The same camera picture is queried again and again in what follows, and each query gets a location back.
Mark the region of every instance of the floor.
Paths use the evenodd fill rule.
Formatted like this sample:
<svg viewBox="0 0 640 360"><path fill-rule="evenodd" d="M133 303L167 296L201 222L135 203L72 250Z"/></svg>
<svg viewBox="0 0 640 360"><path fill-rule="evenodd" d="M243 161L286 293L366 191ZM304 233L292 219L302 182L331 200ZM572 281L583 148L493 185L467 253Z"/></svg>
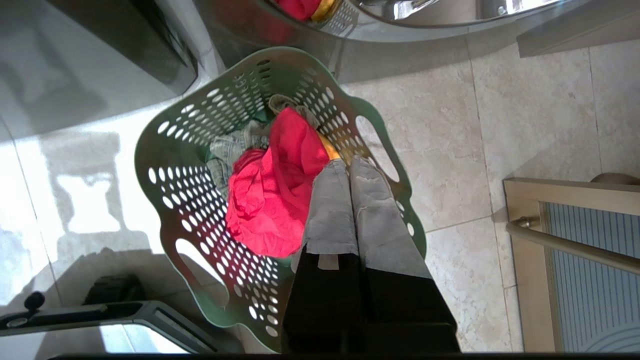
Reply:
<svg viewBox="0 0 640 360"><path fill-rule="evenodd" d="M522 351L502 180L640 176L640 40L520 59L515 44L487 54L469 37L455 40L463 61L344 88L385 119L462 349ZM0 314L19 311L33 290L46 294L45 307L79 304L114 272L135 272L151 296L197 313L163 256L160 221L132 165L142 129L174 101L0 143L0 199L9 204L0 209L0 269L12 274L0 280ZM69 174L95 178L78 184ZM247 351L263 350L231 331Z"/></svg>

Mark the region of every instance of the red cloth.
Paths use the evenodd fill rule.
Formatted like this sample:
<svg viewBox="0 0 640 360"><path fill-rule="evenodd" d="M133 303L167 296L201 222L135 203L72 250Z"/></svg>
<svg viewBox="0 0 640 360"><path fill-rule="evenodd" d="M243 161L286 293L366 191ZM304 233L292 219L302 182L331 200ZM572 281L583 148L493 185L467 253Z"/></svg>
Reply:
<svg viewBox="0 0 640 360"><path fill-rule="evenodd" d="M227 229L259 255L287 257L302 244L313 180L329 163L320 137L291 108L271 126L269 148L246 151L229 179Z"/></svg>
<svg viewBox="0 0 640 360"><path fill-rule="evenodd" d="M285 13L298 21L311 19L322 0L276 0Z"/></svg>

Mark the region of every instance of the metal handle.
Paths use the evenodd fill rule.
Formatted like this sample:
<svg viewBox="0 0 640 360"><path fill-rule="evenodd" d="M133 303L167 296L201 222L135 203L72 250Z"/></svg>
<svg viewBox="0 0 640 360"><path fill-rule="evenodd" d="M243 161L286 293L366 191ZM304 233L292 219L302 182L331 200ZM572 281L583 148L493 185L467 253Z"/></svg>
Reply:
<svg viewBox="0 0 640 360"><path fill-rule="evenodd" d="M529 219L520 218L508 223L507 232L517 238L529 240L542 246L550 247L551 249L564 251L567 254L580 256L581 258L640 275L640 259L541 233L523 226L530 226Z"/></svg>

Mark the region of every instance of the green laundry basket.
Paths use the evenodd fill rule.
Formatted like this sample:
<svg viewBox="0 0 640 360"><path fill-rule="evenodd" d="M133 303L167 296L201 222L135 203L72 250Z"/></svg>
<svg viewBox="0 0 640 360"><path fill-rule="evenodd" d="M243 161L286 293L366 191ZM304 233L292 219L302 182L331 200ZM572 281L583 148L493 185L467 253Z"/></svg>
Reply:
<svg viewBox="0 0 640 360"><path fill-rule="evenodd" d="M160 216L163 249L211 323L220 327L242 324L262 344L279 352L282 318L294 277L290 260L256 256L230 236L225 221L227 202L204 162L214 136L244 127L273 94L305 104L321 123L318 131L346 162L357 154L380 166L356 127L356 117L366 118L396 168L399 181L389 179L389 183L423 256L426 242L409 202L409 179L380 114L363 99L345 94L329 71L304 51L290 47L259 51L164 110L142 132L135 155L140 186ZM229 294L225 307L214 303L182 261L175 246L178 239L200 249L223 279Z"/></svg>

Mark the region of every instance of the black knob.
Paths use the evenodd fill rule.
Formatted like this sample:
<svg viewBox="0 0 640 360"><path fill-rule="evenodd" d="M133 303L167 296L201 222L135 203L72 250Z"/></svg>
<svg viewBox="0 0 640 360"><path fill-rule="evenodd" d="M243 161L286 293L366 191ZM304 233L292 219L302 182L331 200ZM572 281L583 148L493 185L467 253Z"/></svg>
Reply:
<svg viewBox="0 0 640 360"><path fill-rule="evenodd" d="M24 307L26 307L30 313L37 311L42 304L44 304L44 294L39 291L33 292L24 301Z"/></svg>

